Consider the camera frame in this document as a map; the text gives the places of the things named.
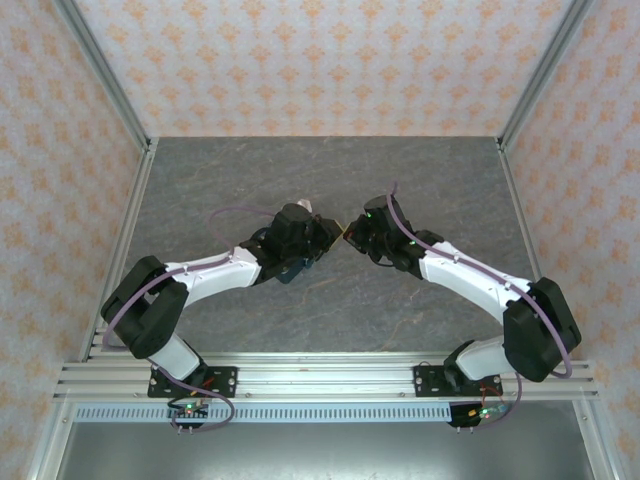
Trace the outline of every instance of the black joint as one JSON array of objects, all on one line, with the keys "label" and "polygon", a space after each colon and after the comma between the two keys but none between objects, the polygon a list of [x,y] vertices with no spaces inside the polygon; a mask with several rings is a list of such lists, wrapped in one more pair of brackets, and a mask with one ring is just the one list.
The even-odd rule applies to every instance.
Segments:
[{"label": "black joint", "polygon": [[[165,266],[156,257],[140,259],[100,309],[102,318],[111,323],[133,295],[165,272]],[[166,345],[189,295],[186,285],[172,278],[149,293],[157,294],[155,300],[149,303],[144,297],[139,298],[114,329],[135,358],[150,357]]]},{"label": "black joint", "polygon": [[[419,240],[427,245],[444,241],[440,235],[429,230],[414,231],[393,195],[391,204],[400,223]],[[382,257],[386,257],[397,270],[422,279],[419,261],[424,257],[425,249],[400,230],[391,215],[386,195],[369,200],[364,205],[364,211],[364,215],[349,224],[343,238],[360,253],[368,255],[374,263],[380,264]]]},{"label": "black joint", "polygon": [[[582,335],[558,284],[543,277],[527,293],[547,314],[567,352],[575,349]],[[527,380],[543,381],[562,361],[549,329],[523,298],[504,311],[503,325],[507,360]]]},{"label": "black joint", "polygon": [[271,225],[260,229],[240,247],[249,250],[261,267],[254,285],[274,277],[289,283],[328,252],[341,233],[334,220],[312,215],[303,206],[289,203],[275,215]]},{"label": "black joint", "polygon": [[458,360],[458,356],[473,342],[473,340],[464,342],[453,352],[451,352],[451,354],[449,354],[449,356],[443,362],[444,377],[456,392],[459,392],[463,386],[474,383],[469,380],[464,373],[462,373],[462,370],[460,370],[460,367],[458,367],[456,363]]}]

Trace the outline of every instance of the enclosure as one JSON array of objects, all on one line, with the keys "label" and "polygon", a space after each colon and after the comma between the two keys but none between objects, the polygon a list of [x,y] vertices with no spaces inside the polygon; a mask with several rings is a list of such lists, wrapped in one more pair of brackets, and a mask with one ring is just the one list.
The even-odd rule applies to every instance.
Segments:
[{"label": "enclosure", "polygon": [[[1,6],[3,471],[637,476],[634,7]],[[209,221],[212,212],[275,213],[306,199],[344,228],[394,182],[416,230],[501,272],[560,285],[582,333],[572,378],[525,381],[504,423],[456,435],[444,424],[456,398],[420,398],[414,368],[500,335],[501,323],[342,240],[291,283],[228,290],[182,312],[180,337],[207,364],[238,368],[236,417],[223,429],[175,435],[166,399],[147,396],[149,363],[103,348],[99,309],[139,259],[218,255],[217,235],[237,245],[271,221],[247,212]],[[513,404],[516,376],[498,378]],[[487,457],[495,470],[479,471]]]}]

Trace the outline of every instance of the wall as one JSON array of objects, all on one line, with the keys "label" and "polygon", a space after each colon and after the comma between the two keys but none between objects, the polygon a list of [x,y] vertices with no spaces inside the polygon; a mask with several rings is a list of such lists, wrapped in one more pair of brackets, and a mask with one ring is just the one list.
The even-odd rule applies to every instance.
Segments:
[{"label": "wall", "polygon": [[495,136],[570,3],[79,0],[151,136]]},{"label": "wall", "polygon": [[25,478],[77,358],[137,158],[53,2],[0,4],[2,478]]},{"label": "wall", "polygon": [[640,477],[640,10],[596,0],[509,152],[544,273],[565,289],[581,355]]}]

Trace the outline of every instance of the patterned wallpaper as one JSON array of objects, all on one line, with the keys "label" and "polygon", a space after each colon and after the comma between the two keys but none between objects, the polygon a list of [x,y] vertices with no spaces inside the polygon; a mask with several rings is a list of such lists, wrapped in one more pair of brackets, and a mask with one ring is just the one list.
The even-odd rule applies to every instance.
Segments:
[{"label": "patterned wallpaper", "polygon": [[51,0],[0,3],[0,477],[26,476],[138,158]]},{"label": "patterned wallpaper", "polygon": [[570,3],[79,0],[151,136],[495,136]]},{"label": "patterned wallpaper", "polygon": [[640,478],[640,9],[596,0],[509,152],[543,271],[565,289]]}]

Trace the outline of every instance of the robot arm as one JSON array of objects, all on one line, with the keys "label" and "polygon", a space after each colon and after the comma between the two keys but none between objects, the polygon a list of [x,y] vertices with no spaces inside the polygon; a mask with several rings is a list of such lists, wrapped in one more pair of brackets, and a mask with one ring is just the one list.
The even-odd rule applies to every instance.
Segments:
[{"label": "robot arm", "polygon": [[[139,260],[101,309],[111,323],[141,290],[155,295],[135,300],[114,328],[136,358],[148,358],[184,383],[199,386],[207,365],[175,333],[182,310],[210,295],[250,287],[277,278],[289,283],[310,268],[340,237],[334,220],[312,215],[304,206],[287,204],[273,222],[255,232],[233,252],[192,262],[162,264],[156,257]],[[157,285],[149,288],[153,282]]]},{"label": "robot arm", "polygon": [[[428,230],[414,231],[395,198],[391,198],[400,223],[437,252],[425,250],[400,230],[385,196],[365,204],[365,214],[347,227],[344,239],[376,264],[386,257],[400,271],[453,290],[503,326],[503,335],[488,341],[465,342],[447,358],[444,380],[454,390],[460,391],[464,385],[489,375],[513,371],[531,381],[541,382],[560,363],[561,353],[549,330],[525,299],[508,286],[513,285],[535,299],[568,352],[580,343],[580,332],[556,283],[547,278],[534,283],[507,275],[473,260],[440,235]],[[469,263],[504,279],[506,286],[478,268],[472,268]]]}]

